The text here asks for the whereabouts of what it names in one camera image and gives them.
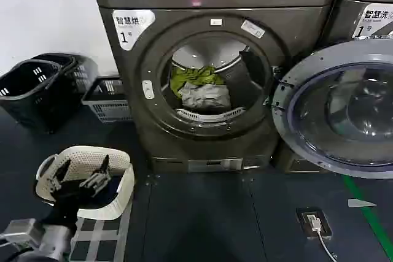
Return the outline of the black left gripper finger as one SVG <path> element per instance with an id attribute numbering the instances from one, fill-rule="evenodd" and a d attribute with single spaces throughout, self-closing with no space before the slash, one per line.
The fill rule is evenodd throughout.
<path id="1" fill-rule="evenodd" d="M 51 193 L 61 189 L 61 183 L 67 174 L 70 164 L 71 159 L 68 159 L 56 170 L 53 177 L 48 179 L 49 191 Z"/>
<path id="2" fill-rule="evenodd" d="M 94 170 L 91 176 L 80 183 L 79 188 L 83 195 L 96 196 L 111 181 L 109 169 L 109 155 L 106 155 L 101 166 Z"/>

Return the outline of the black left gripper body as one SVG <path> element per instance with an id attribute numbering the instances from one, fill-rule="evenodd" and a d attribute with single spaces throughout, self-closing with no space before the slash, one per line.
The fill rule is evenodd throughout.
<path id="1" fill-rule="evenodd" d="M 93 197 L 93 188 L 80 186 L 79 181 L 68 181 L 63 182 L 61 188 L 54 191 L 52 196 L 55 199 L 54 206 L 41 223 L 76 229 L 78 210 Z"/>

